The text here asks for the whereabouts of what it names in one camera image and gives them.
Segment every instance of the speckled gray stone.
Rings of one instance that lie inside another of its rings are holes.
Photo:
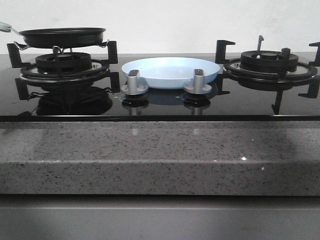
[[[2,194],[320,196],[320,122],[0,123]]]

